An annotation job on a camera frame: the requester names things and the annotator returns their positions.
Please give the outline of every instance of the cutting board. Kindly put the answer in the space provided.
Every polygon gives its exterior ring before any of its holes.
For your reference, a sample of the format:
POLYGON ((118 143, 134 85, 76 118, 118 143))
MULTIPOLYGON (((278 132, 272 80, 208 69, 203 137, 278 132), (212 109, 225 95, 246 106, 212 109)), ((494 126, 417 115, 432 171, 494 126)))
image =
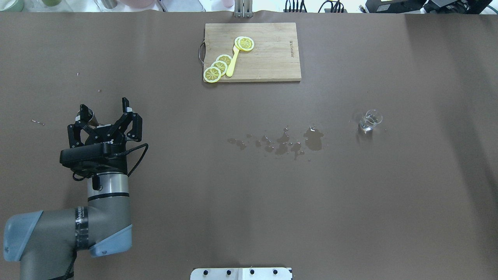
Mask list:
POLYGON ((207 23, 204 70, 210 67, 220 54, 233 56, 234 40, 238 36, 252 38, 254 49, 248 52, 240 51, 233 76, 223 76, 219 83, 301 81, 301 63, 294 22, 207 23))

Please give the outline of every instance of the white metal plate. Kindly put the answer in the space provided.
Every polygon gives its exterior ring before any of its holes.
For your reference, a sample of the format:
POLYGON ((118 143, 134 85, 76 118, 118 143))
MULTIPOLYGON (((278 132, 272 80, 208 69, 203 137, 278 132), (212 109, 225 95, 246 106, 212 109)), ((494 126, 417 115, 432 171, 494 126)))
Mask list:
POLYGON ((292 268, 194 269, 190 280, 292 280, 292 268))

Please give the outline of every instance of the blue joint cover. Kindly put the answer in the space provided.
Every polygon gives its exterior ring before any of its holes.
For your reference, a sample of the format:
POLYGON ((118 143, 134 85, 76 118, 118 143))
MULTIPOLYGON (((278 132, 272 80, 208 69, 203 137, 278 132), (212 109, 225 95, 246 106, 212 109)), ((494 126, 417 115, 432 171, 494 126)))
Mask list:
POLYGON ((3 232, 3 258, 8 262, 18 262, 36 223, 43 211, 17 214, 10 217, 3 232))
POLYGON ((114 233, 106 239, 90 247, 90 256, 101 257, 116 253, 128 251, 131 248, 131 227, 129 225, 124 229, 114 233))

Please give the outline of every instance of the white bracket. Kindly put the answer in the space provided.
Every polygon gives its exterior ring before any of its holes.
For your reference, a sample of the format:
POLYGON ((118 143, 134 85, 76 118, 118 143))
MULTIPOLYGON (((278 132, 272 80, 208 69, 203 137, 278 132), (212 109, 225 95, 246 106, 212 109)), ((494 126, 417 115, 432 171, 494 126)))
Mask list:
POLYGON ((252 17, 252 0, 235 0, 235 17, 252 17))
POLYGON ((292 268, 194 269, 190 280, 292 280, 292 268))

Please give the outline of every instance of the brown table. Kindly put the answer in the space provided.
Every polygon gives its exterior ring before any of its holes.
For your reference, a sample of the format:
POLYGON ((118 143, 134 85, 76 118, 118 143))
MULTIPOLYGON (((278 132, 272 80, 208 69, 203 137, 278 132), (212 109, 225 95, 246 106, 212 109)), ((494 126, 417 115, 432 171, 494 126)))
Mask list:
POLYGON ((81 252, 78 279, 498 279, 497 33, 492 15, 2 13, 0 224, 86 205, 58 162, 66 126, 80 103, 115 121, 126 96, 150 144, 129 181, 133 247, 81 252), (302 81, 203 83, 204 24, 239 21, 296 22, 302 81), (384 121, 365 137, 368 109, 384 121), (296 160, 255 146, 309 126, 323 149, 296 160))

